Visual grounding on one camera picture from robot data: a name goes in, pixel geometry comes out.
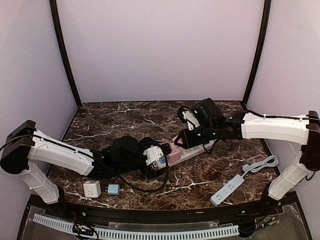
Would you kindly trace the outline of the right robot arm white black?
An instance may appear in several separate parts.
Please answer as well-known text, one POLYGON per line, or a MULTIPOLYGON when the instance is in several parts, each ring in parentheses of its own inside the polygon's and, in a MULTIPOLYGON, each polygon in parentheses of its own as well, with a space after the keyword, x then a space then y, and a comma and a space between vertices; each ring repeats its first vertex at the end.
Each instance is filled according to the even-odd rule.
POLYGON ((183 120, 191 128, 182 130, 174 140, 176 146, 184 149, 215 140, 243 139, 284 141, 301 146, 301 157, 270 183, 267 190, 270 200, 281 200, 310 173, 320 169, 320 119, 315 111, 298 116, 266 115, 251 110, 210 116, 194 110, 191 116, 183 120))

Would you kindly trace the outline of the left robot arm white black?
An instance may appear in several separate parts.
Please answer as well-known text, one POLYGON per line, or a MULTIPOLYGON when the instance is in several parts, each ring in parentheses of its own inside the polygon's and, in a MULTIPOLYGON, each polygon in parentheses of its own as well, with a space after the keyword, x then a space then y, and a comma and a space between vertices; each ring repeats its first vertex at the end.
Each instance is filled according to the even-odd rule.
POLYGON ((6 138, 0 148, 0 167, 19 176, 48 205, 62 206, 64 190, 52 183, 36 162, 46 162, 72 170, 93 180, 119 178, 123 173, 140 170, 148 178, 169 173, 168 143, 144 137, 116 138, 103 150, 79 148, 49 137, 36 129, 36 122, 26 120, 6 138))

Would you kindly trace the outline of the white multicolour power strip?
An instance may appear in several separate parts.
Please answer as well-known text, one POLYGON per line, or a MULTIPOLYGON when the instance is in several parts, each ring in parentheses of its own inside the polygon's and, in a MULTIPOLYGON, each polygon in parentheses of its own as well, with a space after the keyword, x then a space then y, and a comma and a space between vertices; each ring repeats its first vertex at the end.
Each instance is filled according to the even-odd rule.
POLYGON ((192 148, 188 148, 188 149, 184 149, 184 148, 180 147, 182 150, 180 160, 175 162, 171 166, 168 164, 168 166, 169 167, 175 166, 175 165, 180 164, 186 160, 189 160, 193 157, 196 157, 199 154, 205 153, 206 151, 209 151, 212 148, 214 143, 215 143, 215 140, 211 140, 208 144, 205 144, 205 145, 201 144, 201 145, 198 145, 198 146, 195 146, 192 148))

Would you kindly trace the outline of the pink cube socket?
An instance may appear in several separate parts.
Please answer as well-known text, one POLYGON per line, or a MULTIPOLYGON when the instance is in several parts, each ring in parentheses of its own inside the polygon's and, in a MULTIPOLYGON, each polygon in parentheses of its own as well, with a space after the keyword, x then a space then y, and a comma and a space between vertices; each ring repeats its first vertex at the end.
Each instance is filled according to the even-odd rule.
POLYGON ((179 146, 175 145, 173 142, 170 143, 171 153, 167 155, 168 164, 172 166, 174 163, 179 161, 182 156, 182 150, 179 146))

